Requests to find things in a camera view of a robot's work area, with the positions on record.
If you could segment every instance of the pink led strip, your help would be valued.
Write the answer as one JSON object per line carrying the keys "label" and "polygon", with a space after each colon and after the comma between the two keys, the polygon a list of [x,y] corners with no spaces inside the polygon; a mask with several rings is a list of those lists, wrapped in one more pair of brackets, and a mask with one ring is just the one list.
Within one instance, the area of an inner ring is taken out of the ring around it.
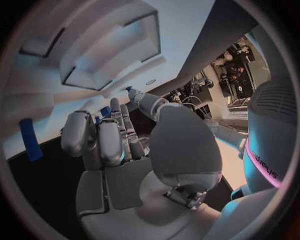
{"label": "pink led strip", "polygon": [[267,181],[270,184],[272,184],[275,188],[279,188],[281,182],[278,181],[277,179],[273,178],[272,176],[270,176],[270,174],[267,172],[267,170],[265,168],[263,168],[263,166],[258,163],[255,156],[253,156],[252,152],[250,151],[250,147],[249,147],[249,138],[247,138],[247,141],[246,141],[246,151],[247,151],[249,158],[251,159],[251,162],[255,165],[255,167],[258,169],[258,171],[260,171],[260,173],[264,176],[264,178],[267,179]]}

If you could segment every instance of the black floor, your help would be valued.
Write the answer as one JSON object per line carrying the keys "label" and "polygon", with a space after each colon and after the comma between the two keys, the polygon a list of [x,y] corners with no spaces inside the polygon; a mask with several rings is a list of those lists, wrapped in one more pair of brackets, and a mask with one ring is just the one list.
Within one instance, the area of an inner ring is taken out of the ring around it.
{"label": "black floor", "polygon": [[[130,114],[136,132],[149,134],[155,123],[138,110]],[[30,162],[26,153],[9,160],[11,171],[29,203],[53,228],[69,239],[87,239],[76,216],[77,185],[84,165],[81,158],[73,158],[61,149],[57,138],[41,145],[44,157]],[[206,203],[220,211],[230,201],[231,189],[222,179],[209,191]]]}

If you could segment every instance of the blue tape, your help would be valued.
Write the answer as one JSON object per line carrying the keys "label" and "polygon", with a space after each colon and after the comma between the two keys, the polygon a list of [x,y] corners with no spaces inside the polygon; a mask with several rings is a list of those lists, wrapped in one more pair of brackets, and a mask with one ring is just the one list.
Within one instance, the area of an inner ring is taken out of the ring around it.
{"label": "blue tape", "polygon": [[19,122],[19,125],[29,160],[35,162],[41,159],[43,153],[36,138],[33,121],[25,118]]}

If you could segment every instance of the vent grille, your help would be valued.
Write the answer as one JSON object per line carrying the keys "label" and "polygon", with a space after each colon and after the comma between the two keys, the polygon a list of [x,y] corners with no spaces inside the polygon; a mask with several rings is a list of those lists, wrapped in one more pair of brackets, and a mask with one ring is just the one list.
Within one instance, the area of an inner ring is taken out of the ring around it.
{"label": "vent grille", "polygon": [[256,108],[295,117],[297,106],[293,89],[288,86],[269,86],[262,89],[255,101]]}

